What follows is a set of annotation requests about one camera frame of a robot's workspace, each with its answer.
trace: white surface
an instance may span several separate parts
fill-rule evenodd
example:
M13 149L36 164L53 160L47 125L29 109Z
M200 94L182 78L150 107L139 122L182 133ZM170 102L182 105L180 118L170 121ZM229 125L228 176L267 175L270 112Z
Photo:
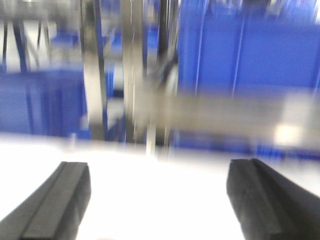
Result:
M107 103L108 128L111 128L117 121L124 116L125 106L123 98L112 98Z
M116 63L113 72L113 87L114 89L121 90L124 88L124 72L122 64Z
M244 239L226 194L230 159L244 156L179 151L155 158L143 147L8 136L0 135L0 219L60 161L77 161L88 162L92 185L77 240ZM318 163L273 167L320 194Z

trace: blue panel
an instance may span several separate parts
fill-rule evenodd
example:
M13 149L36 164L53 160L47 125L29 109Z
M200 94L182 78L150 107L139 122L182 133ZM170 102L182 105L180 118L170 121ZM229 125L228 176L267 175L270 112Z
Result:
M68 136L82 116L83 74L49 71L0 76L0 130Z
M181 3L178 39L179 92L192 94L196 92L201 26L206 13L205 2L204 0L185 0Z
M230 94L233 88L242 20L207 16L203 25L197 92Z
M285 92L283 87L312 91L319 74L319 53L318 25L250 19L243 33L236 93L247 94L255 89L258 95L265 86L279 86L273 88L276 96Z
M57 34L57 36L51 39L51 44L60 47L74 48L79 43L79 36L77 33L66 33Z
M101 9L108 12L120 13L120 0L101 0Z
M0 73L5 73L7 71L6 65L0 64Z
M171 145L175 148L201 149L208 151L215 149L215 142L212 136L186 132L175 132Z

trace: black rubber pad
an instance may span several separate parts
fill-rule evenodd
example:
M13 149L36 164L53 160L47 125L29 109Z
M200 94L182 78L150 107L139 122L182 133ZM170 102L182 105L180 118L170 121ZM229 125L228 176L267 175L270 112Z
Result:
M73 240L91 196L86 163L62 162L0 222L0 240Z
M258 159L252 159L258 174L278 197L295 223L301 240L320 240L320 198L296 185Z
M245 239L301 239L297 222L287 213L273 185L258 170L256 161L233 160L227 179L227 194Z

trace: vertical metal bar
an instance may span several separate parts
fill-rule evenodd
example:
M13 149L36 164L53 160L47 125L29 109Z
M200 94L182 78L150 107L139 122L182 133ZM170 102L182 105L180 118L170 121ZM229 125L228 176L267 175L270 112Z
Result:
M25 44L27 47L29 47L29 50L30 50L30 54L33 56L34 58L34 61L35 61L35 65L37 68L40 67L40 62L39 62L39 58L38 58L38 54L37 54L37 51L36 49L34 48L32 42L29 40L28 36L25 35Z
M179 1L171 0L169 6L168 23L168 59L172 59L176 54L179 32Z
M147 0L121 0L120 4L126 141L134 142L135 91L143 83L147 66Z
M8 45L8 22L4 20L3 25L3 46L2 46L2 65L7 69L7 45Z
M87 116L93 140L105 140L107 93L104 71L100 0L80 1L80 39Z
M36 38L36 50L39 51L40 49L40 39L41 39L41 21L39 21L39 24L38 24L38 36Z
M160 0L158 57L168 50L170 0Z
M24 23L22 21L13 21L13 33L15 37L16 47L20 58L20 70L25 73L27 67L27 47L25 41Z
M52 49L51 49L51 43L50 43L48 21L46 20L42 24L43 24L43 35L44 35L45 47L46 47L48 59L51 62L51 60L52 60Z

